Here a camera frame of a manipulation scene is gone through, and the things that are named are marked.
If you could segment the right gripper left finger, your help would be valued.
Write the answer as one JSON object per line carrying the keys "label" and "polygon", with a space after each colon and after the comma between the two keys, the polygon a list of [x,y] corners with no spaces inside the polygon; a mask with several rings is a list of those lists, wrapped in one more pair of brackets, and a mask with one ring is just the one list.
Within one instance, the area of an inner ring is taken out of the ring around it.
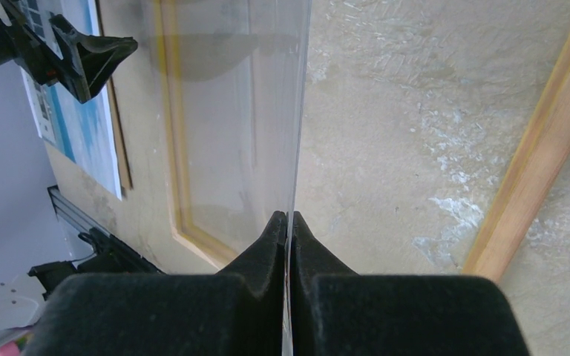
{"label": "right gripper left finger", "polygon": [[286,215],[215,274],[78,274],[26,355],[280,355]]}

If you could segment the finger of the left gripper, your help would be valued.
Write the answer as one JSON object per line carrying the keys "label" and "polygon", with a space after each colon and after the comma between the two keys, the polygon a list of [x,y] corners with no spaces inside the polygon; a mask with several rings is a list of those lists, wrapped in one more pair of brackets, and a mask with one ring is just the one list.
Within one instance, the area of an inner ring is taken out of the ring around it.
{"label": "finger of the left gripper", "polygon": [[80,103],[97,96],[117,67],[138,48],[132,37],[80,33],[64,16],[50,18],[61,51],[58,56],[31,28],[22,23],[16,42],[19,66],[40,85],[60,83]]}

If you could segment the clear acrylic sheet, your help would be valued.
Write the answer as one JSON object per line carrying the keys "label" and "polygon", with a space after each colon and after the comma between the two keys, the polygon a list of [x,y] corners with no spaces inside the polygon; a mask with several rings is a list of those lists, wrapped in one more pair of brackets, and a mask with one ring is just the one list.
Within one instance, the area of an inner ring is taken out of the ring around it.
{"label": "clear acrylic sheet", "polygon": [[309,1],[153,1],[177,239],[223,268],[286,215],[282,355]]}

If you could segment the yellow picture frame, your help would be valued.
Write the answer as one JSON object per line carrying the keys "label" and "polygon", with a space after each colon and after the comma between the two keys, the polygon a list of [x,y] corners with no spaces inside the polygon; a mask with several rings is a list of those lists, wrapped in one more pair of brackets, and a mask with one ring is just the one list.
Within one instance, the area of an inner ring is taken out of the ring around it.
{"label": "yellow picture frame", "polygon": [[296,210],[357,272],[458,272],[569,31],[570,1],[160,2],[196,270]]}

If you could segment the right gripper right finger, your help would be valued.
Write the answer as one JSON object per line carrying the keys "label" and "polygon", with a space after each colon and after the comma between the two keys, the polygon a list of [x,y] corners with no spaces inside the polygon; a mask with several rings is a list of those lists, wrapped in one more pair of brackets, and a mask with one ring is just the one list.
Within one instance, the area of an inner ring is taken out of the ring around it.
{"label": "right gripper right finger", "polygon": [[293,216],[295,355],[527,355],[496,284],[463,275],[358,274]]}

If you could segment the building photo print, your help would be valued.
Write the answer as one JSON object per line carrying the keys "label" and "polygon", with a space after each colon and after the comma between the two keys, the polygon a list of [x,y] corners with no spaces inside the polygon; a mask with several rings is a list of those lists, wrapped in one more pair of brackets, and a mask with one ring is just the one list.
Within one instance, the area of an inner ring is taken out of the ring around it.
{"label": "building photo print", "polygon": [[[101,34],[95,1],[22,0],[15,4],[30,29],[57,56],[62,53],[50,28],[51,16],[62,14],[81,33]],[[81,104],[61,84],[39,85],[25,70],[21,73],[39,137],[120,199],[108,88],[104,87],[91,101]]]}

